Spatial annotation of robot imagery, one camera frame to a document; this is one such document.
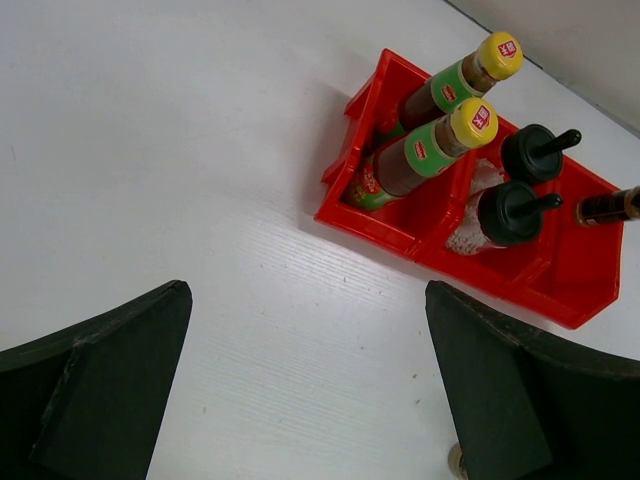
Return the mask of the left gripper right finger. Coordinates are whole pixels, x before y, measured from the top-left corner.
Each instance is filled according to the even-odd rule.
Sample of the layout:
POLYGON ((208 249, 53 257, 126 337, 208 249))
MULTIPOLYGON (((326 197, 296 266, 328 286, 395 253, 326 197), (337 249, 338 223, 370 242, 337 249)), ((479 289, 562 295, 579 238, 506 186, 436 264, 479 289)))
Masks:
POLYGON ((443 281, 426 316, 460 479, 636 479, 639 363, 505 315, 443 281))

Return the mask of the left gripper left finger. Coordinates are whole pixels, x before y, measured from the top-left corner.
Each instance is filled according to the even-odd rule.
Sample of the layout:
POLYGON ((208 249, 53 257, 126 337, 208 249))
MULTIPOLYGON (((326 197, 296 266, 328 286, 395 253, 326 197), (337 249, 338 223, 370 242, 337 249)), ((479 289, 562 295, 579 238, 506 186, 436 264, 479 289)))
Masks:
POLYGON ((173 280, 2 351, 2 478, 145 478, 192 305, 173 280))

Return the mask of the white salt shaker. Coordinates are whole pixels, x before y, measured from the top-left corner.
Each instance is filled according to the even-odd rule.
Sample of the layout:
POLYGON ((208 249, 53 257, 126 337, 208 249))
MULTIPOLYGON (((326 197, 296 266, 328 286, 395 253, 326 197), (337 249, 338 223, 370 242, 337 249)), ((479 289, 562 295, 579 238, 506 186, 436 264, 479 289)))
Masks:
POLYGON ((556 136, 540 124, 500 134, 478 151, 470 194, 506 181, 538 186, 556 179, 564 165, 564 151, 577 146, 582 133, 569 129, 556 136))
POLYGON ((530 243, 541 234, 545 214, 562 204, 560 194, 540 197, 521 181, 491 186, 469 198, 463 219, 445 247, 458 255, 472 256, 530 243))

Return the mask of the black-lid spice jar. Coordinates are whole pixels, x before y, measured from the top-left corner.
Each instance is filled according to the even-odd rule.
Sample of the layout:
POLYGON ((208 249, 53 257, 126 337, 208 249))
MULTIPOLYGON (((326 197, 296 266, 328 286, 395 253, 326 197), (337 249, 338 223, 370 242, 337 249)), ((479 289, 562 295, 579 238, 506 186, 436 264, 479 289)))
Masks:
POLYGON ((639 187, 581 199, 575 209, 578 224, 586 227, 639 219, 639 187))

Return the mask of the red sauce bottle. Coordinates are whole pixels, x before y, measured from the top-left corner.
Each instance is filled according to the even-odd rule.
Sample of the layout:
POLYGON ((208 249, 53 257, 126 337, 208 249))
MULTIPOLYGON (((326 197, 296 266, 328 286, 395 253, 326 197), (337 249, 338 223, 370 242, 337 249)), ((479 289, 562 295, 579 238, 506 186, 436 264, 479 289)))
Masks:
POLYGON ((484 97, 497 83, 515 75, 524 62, 523 50, 508 32, 489 35, 479 47, 407 93, 376 120, 372 145, 436 120, 461 102, 484 97))
POLYGON ((491 143, 498 128, 499 116, 488 101, 467 99, 443 117, 376 148, 360 162, 342 201, 377 211, 491 143))

